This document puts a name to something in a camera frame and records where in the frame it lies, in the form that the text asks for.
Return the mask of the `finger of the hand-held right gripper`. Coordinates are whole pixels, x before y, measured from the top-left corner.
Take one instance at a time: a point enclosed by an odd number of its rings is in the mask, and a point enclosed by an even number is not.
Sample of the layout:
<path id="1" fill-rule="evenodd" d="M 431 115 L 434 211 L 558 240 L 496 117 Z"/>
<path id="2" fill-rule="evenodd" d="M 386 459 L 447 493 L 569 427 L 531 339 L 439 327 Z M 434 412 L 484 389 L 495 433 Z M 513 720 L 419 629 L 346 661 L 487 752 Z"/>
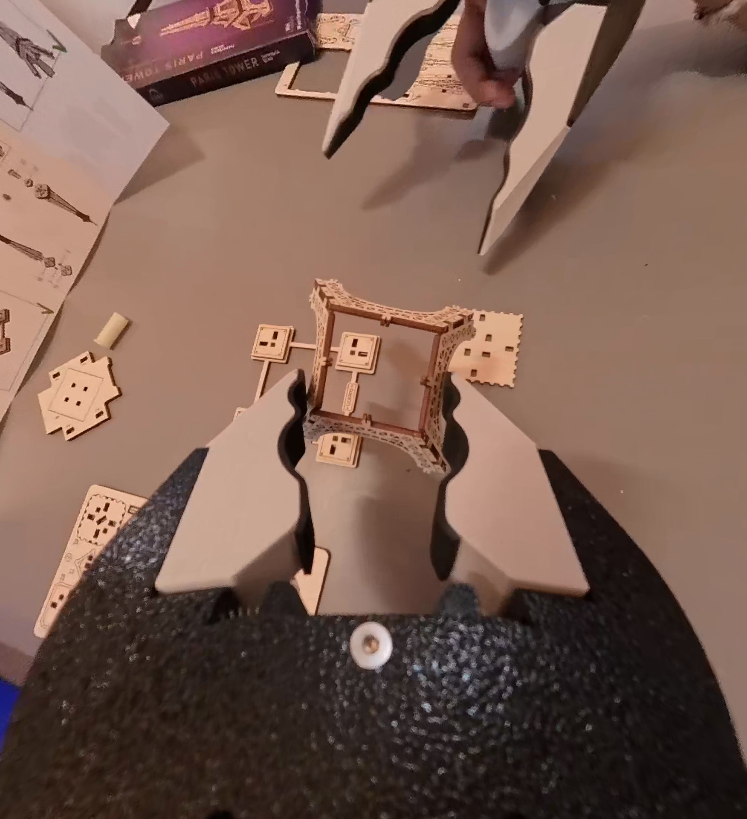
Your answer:
<path id="1" fill-rule="evenodd" d="M 409 48 L 437 33 L 459 5 L 459 1 L 368 3 L 327 120 L 322 142 L 326 158 L 351 136 L 373 98 L 388 88 Z"/>
<path id="2" fill-rule="evenodd" d="M 521 110 L 496 111 L 487 134 L 507 138 L 504 177 L 479 244 L 487 255 L 510 227 L 585 106 L 612 68 L 643 1 L 540 2 L 541 27 L 520 78 Z"/>

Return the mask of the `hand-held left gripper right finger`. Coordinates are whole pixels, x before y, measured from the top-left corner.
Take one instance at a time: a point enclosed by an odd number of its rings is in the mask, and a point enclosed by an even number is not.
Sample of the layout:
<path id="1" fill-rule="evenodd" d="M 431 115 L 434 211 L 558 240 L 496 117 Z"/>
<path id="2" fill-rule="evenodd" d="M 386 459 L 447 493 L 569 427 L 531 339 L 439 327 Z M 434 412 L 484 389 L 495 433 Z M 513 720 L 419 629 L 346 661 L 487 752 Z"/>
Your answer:
<path id="1" fill-rule="evenodd" d="M 516 590 L 583 597 L 590 588 L 536 444 L 459 375 L 447 375 L 431 565 L 478 599 Z"/>

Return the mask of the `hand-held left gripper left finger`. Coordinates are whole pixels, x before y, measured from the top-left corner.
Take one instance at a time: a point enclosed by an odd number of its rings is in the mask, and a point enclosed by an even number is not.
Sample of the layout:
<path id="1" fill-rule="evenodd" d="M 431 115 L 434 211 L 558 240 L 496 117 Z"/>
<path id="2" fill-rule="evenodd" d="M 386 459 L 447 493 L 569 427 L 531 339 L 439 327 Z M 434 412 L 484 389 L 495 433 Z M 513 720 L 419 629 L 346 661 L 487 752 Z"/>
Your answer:
<path id="1" fill-rule="evenodd" d="M 316 538 L 307 482 L 307 384 L 294 369 L 207 446 L 157 574 L 160 593 L 265 593 L 311 573 Z"/>

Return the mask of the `square slotted wooden platform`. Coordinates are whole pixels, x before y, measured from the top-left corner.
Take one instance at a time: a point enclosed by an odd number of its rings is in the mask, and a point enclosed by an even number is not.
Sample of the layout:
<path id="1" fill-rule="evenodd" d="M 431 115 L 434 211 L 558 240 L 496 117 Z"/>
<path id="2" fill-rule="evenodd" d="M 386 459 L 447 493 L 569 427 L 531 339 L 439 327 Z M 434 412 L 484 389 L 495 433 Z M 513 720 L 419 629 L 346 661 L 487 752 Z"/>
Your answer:
<path id="1" fill-rule="evenodd" d="M 522 322 L 522 314 L 475 310 L 475 335 L 456 349 L 449 372 L 471 383 L 513 387 Z"/>

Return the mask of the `wooden four-pad foot frame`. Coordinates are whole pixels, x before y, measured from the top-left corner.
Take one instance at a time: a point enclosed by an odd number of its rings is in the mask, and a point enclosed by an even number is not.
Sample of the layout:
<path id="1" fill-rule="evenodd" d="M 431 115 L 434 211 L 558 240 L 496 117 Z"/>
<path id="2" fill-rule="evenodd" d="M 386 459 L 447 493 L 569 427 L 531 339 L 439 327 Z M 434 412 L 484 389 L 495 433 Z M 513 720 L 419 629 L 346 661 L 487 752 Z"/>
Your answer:
<path id="1" fill-rule="evenodd" d="M 297 342 L 292 326 L 261 324 L 257 328 L 251 358 L 262 363 L 262 369 L 254 401 L 263 395 L 272 364 L 287 363 L 293 350 L 316 352 L 315 343 Z M 332 346 L 333 367 L 348 373 L 349 381 L 342 399 L 343 416 L 353 415 L 359 397 L 359 378 L 374 375 L 379 361 L 381 338 L 366 333 L 342 333 L 338 346 Z M 328 433 L 316 441 L 316 461 L 325 465 L 357 468 L 362 449 L 360 435 L 351 433 Z"/>

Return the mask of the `wooden tower arch base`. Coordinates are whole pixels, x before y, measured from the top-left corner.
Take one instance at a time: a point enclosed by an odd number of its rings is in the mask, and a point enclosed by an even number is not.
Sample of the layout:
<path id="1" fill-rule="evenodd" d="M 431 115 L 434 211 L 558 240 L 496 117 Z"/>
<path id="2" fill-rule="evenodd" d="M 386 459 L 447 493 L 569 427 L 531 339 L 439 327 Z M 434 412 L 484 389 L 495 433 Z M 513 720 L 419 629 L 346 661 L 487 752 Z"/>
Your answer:
<path id="1" fill-rule="evenodd" d="M 306 441 L 313 443 L 333 434 L 379 441 L 405 452 L 424 473 L 445 475 L 449 464 L 442 451 L 442 394 L 454 354 L 462 343 L 475 337 L 474 312 L 458 305 L 432 312 L 382 305 L 351 295 L 335 279 L 316 279 L 309 301 L 316 317 L 317 336 L 307 388 L 307 413 L 303 419 Z M 381 339 L 370 334 L 362 334 L 363 342 L 354 345 L 351 334 L 343 333 L 338 352 L 333 353 L 338 314 L 376 321 L 383 327 L 405 327 L 432 337 L 429 363 L 420 378 L 423 395 L 417 427 L 381 423 L 370 414 L 353 415 L 349 409 L 338 413 L 323 409 L 330 368 L 351 374 L 373 374 L 379 361 Z"/>

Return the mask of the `grey desk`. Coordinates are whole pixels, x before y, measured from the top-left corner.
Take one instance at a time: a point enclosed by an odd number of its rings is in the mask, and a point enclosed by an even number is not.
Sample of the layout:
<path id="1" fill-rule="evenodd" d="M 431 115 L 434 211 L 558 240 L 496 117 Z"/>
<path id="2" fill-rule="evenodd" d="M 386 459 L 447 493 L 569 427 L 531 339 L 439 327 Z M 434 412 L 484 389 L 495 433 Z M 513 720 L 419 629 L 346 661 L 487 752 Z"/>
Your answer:
<path id="1" fill-rule="evenodd" d="M 631 40 L 493 254 L 502 148 L 466 120 L 371 107 L 336 157 L 324 102 L 275 77 L 161 109 L 0 432 L 0 676 L 91 484 L 146 497 L 250 403 L 257 325 L 313 330 L 314 278 L 392 305 L 523 314 L 515 387 L 487 396 L 554 451 L 692 621 L 747 759 L 747 37 L 647 2 Z M 93 343 L 113 313 L 131 324 Z M 122 395 L 45 433 L 49 373 L 108 356 Z"/>

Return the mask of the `person's right hand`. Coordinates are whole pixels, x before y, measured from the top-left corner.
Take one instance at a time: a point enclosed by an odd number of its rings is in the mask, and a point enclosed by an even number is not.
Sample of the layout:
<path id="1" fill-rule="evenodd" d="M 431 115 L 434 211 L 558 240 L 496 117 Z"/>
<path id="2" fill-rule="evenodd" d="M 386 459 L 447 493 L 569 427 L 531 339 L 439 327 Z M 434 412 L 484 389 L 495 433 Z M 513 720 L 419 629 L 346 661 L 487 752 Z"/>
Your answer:
<path id="1" fill-rule="evenodd" d="M 463 3 L 451 64 L 464 90 L 477 104 L 506 110 L 515 104 L 514 89 L 526 68 L 526 62 L 518 55 L 506 68 L 496 67 L 485 37 L 487 7 L 487 1 Z"/>

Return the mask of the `wooden part sheet with cutouts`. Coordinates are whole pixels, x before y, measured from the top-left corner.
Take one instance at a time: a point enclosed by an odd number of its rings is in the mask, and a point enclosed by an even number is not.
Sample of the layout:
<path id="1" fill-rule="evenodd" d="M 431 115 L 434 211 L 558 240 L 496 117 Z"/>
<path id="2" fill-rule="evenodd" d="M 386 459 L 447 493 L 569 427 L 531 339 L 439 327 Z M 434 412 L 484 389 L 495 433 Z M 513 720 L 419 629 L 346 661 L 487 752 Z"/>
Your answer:
<path id="1" fill-rule="evenodd" d="M 135 517 L 147 499 L 111 487 L 92 485 L 72 527 L 58 569 L 50 584 L 33 627 L 34 635 L 44 639 L 65 605 L 72 589 L 96 563 L 98 555 L 108 543 Z M 316 548 L 311 572 L 298 571 L 291 585 L 305 605 L 307 613 L 315 616 L 324 593 L 330 554 Z"/>

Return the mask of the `purple puzzle box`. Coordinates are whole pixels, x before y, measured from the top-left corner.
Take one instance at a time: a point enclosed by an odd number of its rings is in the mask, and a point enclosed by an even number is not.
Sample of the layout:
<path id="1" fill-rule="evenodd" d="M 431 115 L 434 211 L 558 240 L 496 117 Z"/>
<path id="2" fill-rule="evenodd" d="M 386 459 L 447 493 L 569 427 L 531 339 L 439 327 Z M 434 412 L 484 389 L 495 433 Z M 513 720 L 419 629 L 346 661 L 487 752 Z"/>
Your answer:
<path id="1" fill-rule="evenodd" d="M 153 107 L 316 57 L 319 1 L 136 2 L 102 59 Z"/>

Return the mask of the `cross-shaped wooden plate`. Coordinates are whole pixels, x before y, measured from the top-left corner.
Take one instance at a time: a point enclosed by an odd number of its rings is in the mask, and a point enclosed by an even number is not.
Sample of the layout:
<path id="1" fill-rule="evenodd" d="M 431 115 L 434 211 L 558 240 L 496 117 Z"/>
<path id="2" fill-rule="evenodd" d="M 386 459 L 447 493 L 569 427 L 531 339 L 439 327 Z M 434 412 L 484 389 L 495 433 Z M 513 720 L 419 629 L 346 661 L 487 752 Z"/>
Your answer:
<path id="1" fill-rule="evenodd" d="M 108 356 L 86 351 L 49 373 L 49 386 L 38 394 L 46 434 L 60 431 L 74 440 L 111 418 L 109 404 L 122 395 Z"/>

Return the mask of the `small pale wax stick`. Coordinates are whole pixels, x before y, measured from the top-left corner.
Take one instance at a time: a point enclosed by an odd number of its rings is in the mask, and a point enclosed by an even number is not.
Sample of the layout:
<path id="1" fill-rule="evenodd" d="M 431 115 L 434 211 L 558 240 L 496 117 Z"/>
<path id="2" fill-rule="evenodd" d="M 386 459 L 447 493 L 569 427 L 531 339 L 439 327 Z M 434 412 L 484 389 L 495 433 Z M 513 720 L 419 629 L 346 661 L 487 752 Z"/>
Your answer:
<path id="1" fill-rule="evenodd" d="M 112 350 L 130 324 L 127 317 L 117 312 L 113 313 L 93 339 L 93 343 L 104 349 Z"/>

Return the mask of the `folded paper instruction sheet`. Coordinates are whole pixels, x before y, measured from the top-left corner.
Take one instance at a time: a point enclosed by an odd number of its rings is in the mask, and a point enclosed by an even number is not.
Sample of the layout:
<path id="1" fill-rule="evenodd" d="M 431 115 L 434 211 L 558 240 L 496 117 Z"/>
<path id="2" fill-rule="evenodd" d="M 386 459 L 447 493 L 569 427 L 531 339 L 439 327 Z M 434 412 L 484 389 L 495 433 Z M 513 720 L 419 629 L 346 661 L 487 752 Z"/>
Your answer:
<path id="1" fill-rule="evenodd" d="M 41 2 L 0 1 L 0 423 L 166 129 Z"/>

